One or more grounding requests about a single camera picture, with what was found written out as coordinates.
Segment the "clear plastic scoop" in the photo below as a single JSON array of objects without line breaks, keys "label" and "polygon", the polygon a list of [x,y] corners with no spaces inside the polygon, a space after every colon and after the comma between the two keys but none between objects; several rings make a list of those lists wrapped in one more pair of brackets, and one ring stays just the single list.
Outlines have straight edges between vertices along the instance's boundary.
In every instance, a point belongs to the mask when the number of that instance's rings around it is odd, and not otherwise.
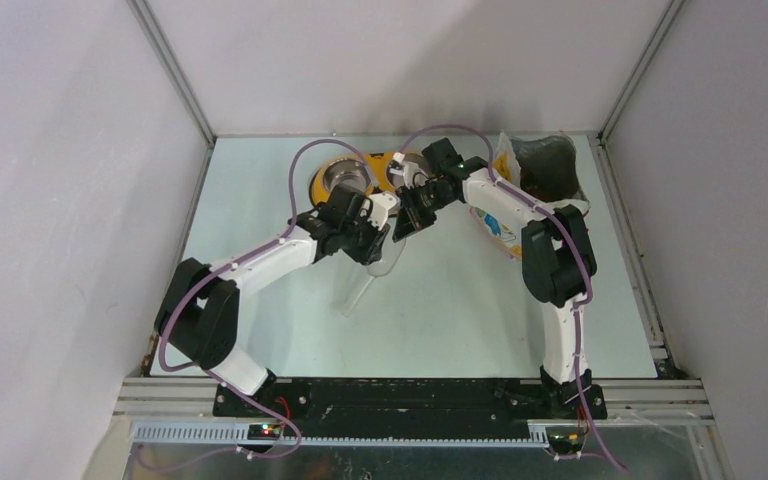
[{"label": "clear plastic scoop", "polygon": [[406,240],[394,242],[387,237],[382,248],[382,258],[368,266],[362,266],[343,254],[338,257],[333,305],[339,314],[344,317],[352,315],[373,283],[392,272],[406,244]]}]

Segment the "colourful pet food bag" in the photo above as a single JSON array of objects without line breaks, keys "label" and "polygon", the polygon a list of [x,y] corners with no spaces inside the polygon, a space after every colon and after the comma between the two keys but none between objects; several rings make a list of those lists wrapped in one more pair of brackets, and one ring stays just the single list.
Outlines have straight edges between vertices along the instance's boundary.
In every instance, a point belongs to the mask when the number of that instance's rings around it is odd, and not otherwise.
[{"label": "colourful pet food bag", "polygon": [[576,168],[577,149],[571,137],[553,133],[542,138],[499,135],[493,173],[478,170],[465,183],[465,199],[473,216],[493,242],[518,261],[523,257],[521,230],[548,212],[566,206],[583,215],[591,203],[583,192]]}]

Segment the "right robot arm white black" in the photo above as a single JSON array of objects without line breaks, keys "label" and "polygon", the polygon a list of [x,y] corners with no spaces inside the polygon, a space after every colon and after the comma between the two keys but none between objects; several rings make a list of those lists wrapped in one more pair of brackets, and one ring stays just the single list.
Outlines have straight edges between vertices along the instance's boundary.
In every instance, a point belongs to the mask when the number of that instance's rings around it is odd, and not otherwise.
[{"label": "right robot arm white black", "polygon": [[502,136],[504,170],[463,158],[450,140],[418,155],[394,153],[388,167],[401,183],[394,241],[430,227],[437,211],[459,201],[515,231],[526,289],[543,307],[541,402],[556,418],[593,420],[597,395],[584,355],[583,308],[593,299],[595,254],[589,210],[576,173],[576,148],[563,134],[525,140]]}]

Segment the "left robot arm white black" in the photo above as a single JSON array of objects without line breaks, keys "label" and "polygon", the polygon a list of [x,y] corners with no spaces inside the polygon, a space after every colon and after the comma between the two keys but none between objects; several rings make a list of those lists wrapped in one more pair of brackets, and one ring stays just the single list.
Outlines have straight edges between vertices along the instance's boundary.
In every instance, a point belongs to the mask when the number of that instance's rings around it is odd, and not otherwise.
[{"label": "left robot arm white black", "polygon": [[326,201],[292,217],[280,236],[247,253],[213,263],[195,258],[179,263],[155,320],[161,369],[198,367],[235,389],[238,404],[250,415],[271,412],[273,374],[237,341],[242,301],[338,252],[364,266],[381,260],[388,219],[399,205],[392,193],[337,186]]}]

